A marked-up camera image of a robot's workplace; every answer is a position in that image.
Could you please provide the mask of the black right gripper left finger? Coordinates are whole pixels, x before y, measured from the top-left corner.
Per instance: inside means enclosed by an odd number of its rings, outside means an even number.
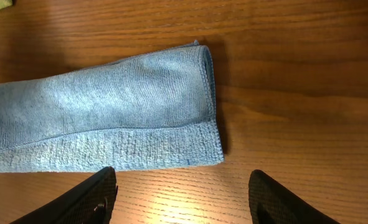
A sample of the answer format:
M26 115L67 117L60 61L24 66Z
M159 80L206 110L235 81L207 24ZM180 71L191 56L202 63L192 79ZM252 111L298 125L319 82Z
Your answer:
M104 167L13 224L109 224L117 192L114 168Z

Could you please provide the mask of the blue microfiber cloth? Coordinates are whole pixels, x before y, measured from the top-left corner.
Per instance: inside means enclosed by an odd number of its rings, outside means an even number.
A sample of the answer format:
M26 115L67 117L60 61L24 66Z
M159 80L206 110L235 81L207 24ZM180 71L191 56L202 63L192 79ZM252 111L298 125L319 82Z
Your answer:
M209 166L224 153L197 42L0 84L0 173Z

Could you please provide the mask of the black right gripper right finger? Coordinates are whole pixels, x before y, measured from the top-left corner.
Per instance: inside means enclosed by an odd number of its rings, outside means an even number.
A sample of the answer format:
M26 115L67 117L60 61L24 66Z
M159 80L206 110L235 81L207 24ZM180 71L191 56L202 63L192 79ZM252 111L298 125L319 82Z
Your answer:
M338 224L262 170L250 175L248 201L252 222L257 224Z

